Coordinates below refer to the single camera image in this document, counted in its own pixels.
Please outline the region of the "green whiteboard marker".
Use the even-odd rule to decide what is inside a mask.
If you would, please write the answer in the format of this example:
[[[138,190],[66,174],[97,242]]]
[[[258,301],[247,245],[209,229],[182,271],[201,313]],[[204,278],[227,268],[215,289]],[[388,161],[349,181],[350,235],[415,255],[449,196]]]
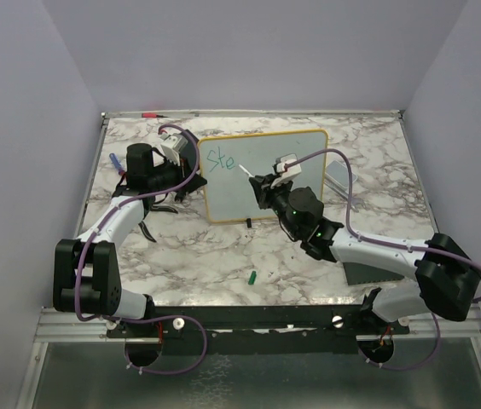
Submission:
[[[248,176],[248,177],[254,177],[254,175],[242,164],[238,164],[239,168]]]

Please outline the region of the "yellow framed whiteboard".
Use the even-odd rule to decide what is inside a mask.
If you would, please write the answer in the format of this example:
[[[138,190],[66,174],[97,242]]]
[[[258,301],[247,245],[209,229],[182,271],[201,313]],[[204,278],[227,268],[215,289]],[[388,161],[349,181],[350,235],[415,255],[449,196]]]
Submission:
[[[327,148],[325,130],[294,130],[265,134],[205,138],[198,143],[206,214],[212,223],[273,218],[272,210],[258,208],[245,166],[255,176],[273,171],[275,161],[294,153],[302,158]]]

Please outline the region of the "green marker cap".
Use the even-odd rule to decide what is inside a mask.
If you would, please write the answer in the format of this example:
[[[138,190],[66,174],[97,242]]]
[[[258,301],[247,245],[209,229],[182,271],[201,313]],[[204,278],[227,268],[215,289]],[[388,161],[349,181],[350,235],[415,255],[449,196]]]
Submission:
[[[254,285],[255,281],[256,281],[256,278],[257,278],[257,272],[255,270],[252,270],[251,274],[250,274],[250,277],[248,279],[248,284],[249,285]]]

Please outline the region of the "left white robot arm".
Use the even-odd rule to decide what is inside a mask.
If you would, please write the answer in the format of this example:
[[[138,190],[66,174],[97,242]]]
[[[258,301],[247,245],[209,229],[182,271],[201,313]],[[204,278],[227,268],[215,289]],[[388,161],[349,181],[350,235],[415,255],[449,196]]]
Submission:
[[[105,213],[75,239],[55,247],[53,307],[74,313],[81,321],[97,317],[126,320],[134,334],[150,334],[156,324],[154,301],[121,284],[118,248],[135,228],[148,233],[146,216],[162,208],[159,197],[178,199],[204,187],[200,175],[198,138],[174,124],[159,127],[160,144],[131,144],[126,166],[118,170],[116,185]]]

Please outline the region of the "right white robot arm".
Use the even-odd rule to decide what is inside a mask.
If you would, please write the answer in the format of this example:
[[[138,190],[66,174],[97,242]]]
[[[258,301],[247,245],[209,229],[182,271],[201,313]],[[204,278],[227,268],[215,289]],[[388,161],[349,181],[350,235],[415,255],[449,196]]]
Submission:
[[[432,312],[443,319],[467,318],[481,281],[481,270],[450,238],[387,239],[354,234],[323,215],[324,205],[308,187],[279,183],[276,175],[251,176],[258,207],[272,210],[290,240],[316,260],[376,268],[406,278],[402,285],[374,289],[364,298],[361,327],[378,333],[404,316]]]

